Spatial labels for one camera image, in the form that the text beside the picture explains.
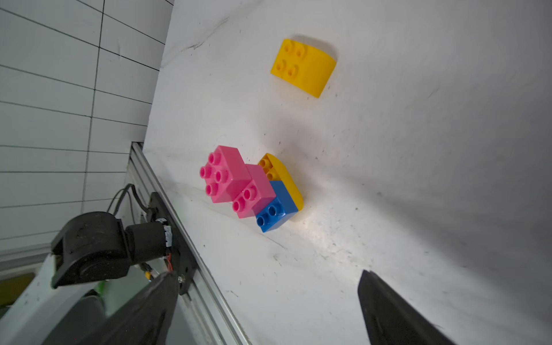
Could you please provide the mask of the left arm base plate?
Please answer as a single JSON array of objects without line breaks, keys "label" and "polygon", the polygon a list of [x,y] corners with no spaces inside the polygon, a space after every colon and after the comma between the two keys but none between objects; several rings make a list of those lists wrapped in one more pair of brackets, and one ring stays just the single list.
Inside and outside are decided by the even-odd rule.
[{"label": "left arm base plate", "polygon": [[171,246],[168,247],[166,263],[170,263],[172,271],[176,272],[180,285],[180,295],[185,295],[191,287],[193,276],[198,270],[198,263],[187,240],[184,237],[183,226],[175,215],[172,206],[165,201],[159,192],[150,194],[148,221],[157,221],[166,227],[170,227]]}]

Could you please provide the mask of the yellow curved lego piece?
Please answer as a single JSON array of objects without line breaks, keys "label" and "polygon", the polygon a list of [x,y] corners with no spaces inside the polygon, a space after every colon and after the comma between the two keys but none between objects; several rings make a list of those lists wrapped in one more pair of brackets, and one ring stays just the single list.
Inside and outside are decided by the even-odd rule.
[{"label": "yellow curved lego piece", "polygon": [[319,98],[335,67],[336,61],[324,51],[285,39],[270,73]]}]

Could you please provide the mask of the yellow long lego brick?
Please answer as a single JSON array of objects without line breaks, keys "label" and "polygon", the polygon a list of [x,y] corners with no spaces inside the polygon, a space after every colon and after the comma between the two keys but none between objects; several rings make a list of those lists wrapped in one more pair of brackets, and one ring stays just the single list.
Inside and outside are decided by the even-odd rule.
[{"label": "yellow long lego brick", "polygon": [[276,156],[267,153],[258,162],[269,181],[282,181],[299,211],[303,210],[304,200],[286,166]]}]

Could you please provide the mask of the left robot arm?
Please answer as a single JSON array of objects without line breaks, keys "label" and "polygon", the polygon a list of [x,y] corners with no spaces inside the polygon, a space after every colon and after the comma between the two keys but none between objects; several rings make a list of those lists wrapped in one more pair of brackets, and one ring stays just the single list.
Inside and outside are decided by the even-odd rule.
[{"label": "left robot arm", "polygon": [[160,273],[116,313],[79,310],[96,283],[164,258],[173,243],[166,220],[124,227],[108,212],[70,220],[54,238],[40,274],[1,319],[2,344],[165,344],[178,299],[176,273]]}]

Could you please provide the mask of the blue lego brick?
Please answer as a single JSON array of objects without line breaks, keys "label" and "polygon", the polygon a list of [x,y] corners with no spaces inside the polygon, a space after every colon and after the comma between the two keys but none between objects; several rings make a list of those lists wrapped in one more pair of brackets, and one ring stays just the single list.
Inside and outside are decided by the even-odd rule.
[{"label": "blue lego brick", "polygon": [[256,215],[263,233],[279,228],[298,212],[298,208],[282,181],[272,181],[276,197]]}]

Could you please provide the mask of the pink lego brick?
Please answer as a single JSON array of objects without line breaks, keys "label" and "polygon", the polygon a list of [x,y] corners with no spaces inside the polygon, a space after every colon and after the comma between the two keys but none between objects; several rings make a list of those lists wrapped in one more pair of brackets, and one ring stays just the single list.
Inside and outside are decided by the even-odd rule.
[{"label": "pink lego brick", "polygon": [[239,219],[256,216],[276,197],[261,166],[246,164],[246,168],[252,179],[232,201],[233,211]]},{"label": "pink lego brick", "polygon": [[206,195],[215,204],[233,201],[252,180],[238,149],[222,145],[209,154],[200,176]]}]

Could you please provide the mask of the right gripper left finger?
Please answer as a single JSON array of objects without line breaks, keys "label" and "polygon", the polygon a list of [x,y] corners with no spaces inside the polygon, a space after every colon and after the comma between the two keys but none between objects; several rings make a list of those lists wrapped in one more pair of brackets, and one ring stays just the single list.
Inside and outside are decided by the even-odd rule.
[{"label": "right gripper left finger", "polygon": [[161,273],[80,343],[165,344],[178,297],[178,276]]}]

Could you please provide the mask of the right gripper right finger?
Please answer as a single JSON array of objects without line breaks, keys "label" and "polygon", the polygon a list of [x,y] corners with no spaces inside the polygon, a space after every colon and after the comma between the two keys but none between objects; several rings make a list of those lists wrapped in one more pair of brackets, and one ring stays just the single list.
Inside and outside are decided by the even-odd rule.
[{"label": "right gripper right finger", "polygon": [[363,271],[357,292],[371,344],[454,344],[376,273]]}]

